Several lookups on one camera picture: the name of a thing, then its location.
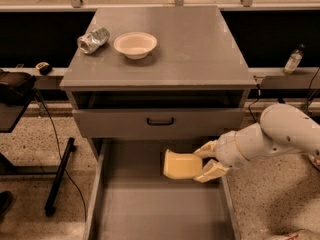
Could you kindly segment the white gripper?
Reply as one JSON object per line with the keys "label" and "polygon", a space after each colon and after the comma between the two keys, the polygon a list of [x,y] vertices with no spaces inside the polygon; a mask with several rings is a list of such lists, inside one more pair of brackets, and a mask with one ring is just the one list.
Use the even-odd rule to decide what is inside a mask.
{"label": "white gripper", "polygon": [[249,160],[241,154],[238,148],[235,131],[221,135],[217,141],[214,140],[205,143],[194,152],[194,155],[202,159],[215,156],[219,161],[209,160],[203,169],[194,177],[194,180],[200,183],[221,178],[227,174],[229,168],[239,169],[249,163]]}

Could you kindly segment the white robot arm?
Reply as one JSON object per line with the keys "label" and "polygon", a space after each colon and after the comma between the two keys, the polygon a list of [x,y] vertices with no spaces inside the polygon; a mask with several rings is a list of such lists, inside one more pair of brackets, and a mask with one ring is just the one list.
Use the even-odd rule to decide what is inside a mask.
{"label": "white robot arm", "polygon": [[194,177],[204,183],[247,165],[256,157],[273,157],[302,151],[320,159],[320,125],[288,104],[273,104],[260,116],[260,122],[230,131],[209,141],[194,152],[209,162]]}

